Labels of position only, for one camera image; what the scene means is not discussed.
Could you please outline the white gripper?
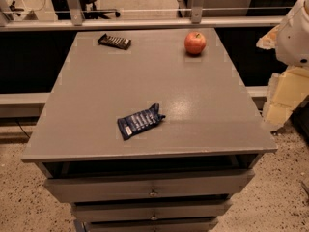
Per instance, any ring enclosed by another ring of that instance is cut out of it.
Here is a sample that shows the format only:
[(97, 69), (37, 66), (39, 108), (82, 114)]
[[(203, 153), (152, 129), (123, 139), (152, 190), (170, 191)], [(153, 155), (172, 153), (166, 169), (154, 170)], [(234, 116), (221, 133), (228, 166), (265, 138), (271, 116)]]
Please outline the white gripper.
[[(271, 50), (277, 47), (280, 26), (269, 30), (256, 42), (260, 49)], [(288, 67), (280, 76), (272, 101), (263, 108), (263, 122), (266, 128), (281, 128), (309, 95), (309, 69)]]

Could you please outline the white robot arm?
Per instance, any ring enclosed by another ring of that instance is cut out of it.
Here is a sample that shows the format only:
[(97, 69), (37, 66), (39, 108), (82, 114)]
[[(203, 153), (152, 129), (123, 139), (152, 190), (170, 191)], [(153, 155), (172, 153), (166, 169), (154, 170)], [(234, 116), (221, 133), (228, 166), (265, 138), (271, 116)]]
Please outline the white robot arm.
[(274, 49), (277, 60), (287, 65), (271, 76), (263, 107), (263, 127), (277, 131), (309, 96), (309, 0), (297, 0), (256, 46)]

